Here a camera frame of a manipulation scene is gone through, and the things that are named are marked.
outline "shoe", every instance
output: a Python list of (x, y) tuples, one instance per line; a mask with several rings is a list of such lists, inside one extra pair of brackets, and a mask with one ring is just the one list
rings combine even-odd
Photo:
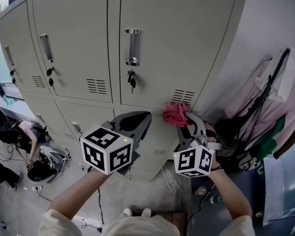
[(130, 210), (130, 208), (126, 208), (123, 210), (124, 214), (127, 214), (129, 217), (132, 217), (132, 210)]
[(151, 217), (152, 210), (150, 208), (144, 208), (141, 217)]

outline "red cloth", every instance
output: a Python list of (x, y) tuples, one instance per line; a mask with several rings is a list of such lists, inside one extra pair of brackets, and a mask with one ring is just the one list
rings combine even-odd
[(183, 102), (166, 102), (164, 106), (163, 119), (170, 125), (178, 125), (183, 128), (188, 125), (188, 119), (183, 114), (184, 112), (190, 112), (190, 110)]

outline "white cube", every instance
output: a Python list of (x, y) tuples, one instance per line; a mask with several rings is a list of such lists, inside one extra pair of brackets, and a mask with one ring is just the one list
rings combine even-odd
[(174, 153), (175, 171), (186, 177), (210, 174), (214, 150), (200, 145)]
[(99, 125), (81, 137), (84, 161), (107, 175), (131, 162), (132, 146), (131, 138)]

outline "metal locker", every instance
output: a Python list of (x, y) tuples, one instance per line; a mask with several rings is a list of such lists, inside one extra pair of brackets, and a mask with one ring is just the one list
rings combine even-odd
[[(124, 105), (193, 108), (222, 43), (234, 0), (121, 0), (120, 90)], [(131, 90), (127, 74), (135, 72)]]
[(152, 123), (147, 134), (140, 141), (140, 147), (136, 150), (140, 157), (133, 164), (133, 169), (130, 172), (131, 178), (151, 181), (155, 170), (164, 157), (168, 156), (176, 138), (177, 129), (175, 126), (165, 123), (163, 116), (152, 115)]
[(77, 140), (83, 132), (88, 131), (95, 124), (101, 125), (105, 121), (114, 119), (114, 110), (108, 108), (67, 102), (57, 102), (57, 105)]
[(0, 43), (19, 90), (50, 94), (31, 38), (26, 1), (0, 19)]
[(77, 142), (54, 100), (23, 96), (30, 110), (55, 141)]
[(32, 1), (40, 50), (56, 94), (112, 102), (107, 0)]

